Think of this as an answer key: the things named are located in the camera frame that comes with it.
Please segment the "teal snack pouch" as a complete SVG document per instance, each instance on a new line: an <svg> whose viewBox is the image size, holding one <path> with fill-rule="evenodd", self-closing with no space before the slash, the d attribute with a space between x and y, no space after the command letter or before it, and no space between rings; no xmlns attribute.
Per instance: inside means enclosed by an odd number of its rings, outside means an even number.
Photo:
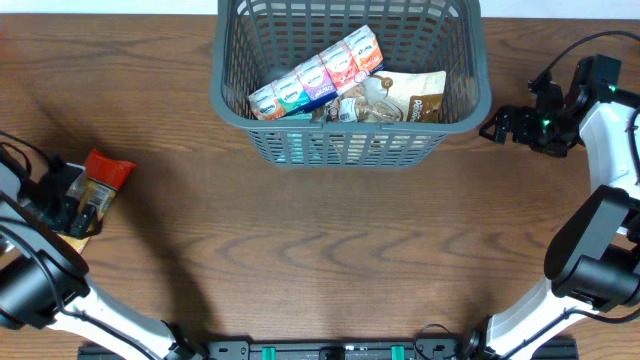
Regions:
<svg viewBox="0 0 640 360"><path fill-rule="evenodd" d="M304 129L274 133L269 144L276 164L290 166L319 166L322 161L323 135Z"/></svg>

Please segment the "tissue pack multipack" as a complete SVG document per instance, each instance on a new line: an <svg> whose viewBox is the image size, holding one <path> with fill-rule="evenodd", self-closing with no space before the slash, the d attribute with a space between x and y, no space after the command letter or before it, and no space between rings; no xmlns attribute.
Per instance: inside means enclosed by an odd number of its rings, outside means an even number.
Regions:
<svg viewBox="0 0 640 360"><path fill-rule="evenodd" d="M363 25L247 96L259 120L309 113L384 67L375 33Z"/></svg>

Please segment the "orange spaghetti packet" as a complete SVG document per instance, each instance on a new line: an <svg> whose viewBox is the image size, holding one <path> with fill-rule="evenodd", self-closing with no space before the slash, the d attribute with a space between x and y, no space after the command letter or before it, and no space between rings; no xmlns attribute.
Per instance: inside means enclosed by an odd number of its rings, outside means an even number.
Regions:
<svg viewBox="0 0 640 360"><path fill-rule="evenodd" d="M81 173L65 195L66 209L56 232L81 253L89 240L101 232L106 213L137 165L92 149L82 166L73 164L73 167Z"/></svg>

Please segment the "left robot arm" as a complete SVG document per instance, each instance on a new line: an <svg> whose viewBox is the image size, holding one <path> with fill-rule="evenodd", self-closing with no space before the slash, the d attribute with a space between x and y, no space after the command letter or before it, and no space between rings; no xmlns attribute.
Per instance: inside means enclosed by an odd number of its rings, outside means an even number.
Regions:
<svg viewBox="0 0 640 360"><path fill-rule="evenodd" d="M129 308L101 289L74 243L102 229L110 188L92 185L85 165L43 154L38 180L28 142L1 135L1 325L79 335L123 359L205 359L207 350L175 325Z"/></svg>

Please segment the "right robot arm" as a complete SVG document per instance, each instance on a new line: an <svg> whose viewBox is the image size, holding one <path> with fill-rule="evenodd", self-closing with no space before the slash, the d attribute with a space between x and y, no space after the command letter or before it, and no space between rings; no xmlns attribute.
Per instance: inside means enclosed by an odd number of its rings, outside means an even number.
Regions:
<svg viewBox="0 0 640 360"><path fill-rule="evenodd" d="M621 61L581 59L568 91L544 71L530 81L532 107L505 105L480 136L564 158L585 147L591 194L551 240L544 276L519 301L471 333L466 359L531 359L552 338L590 318L626 323L609 311L639 302L639 249L616 246L616 235L639 242L639 96L619 87Z"/></svg>

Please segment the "mushroom pouch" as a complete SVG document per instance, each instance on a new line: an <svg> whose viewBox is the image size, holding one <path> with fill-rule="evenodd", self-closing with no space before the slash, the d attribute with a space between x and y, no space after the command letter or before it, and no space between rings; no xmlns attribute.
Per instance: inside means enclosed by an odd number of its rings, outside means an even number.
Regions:
<svg viewBox="0 0 640 360"><path fill-rule="evenodd" d="M324 106L329 122L436 123L447 73L379 71Z"/></svg>

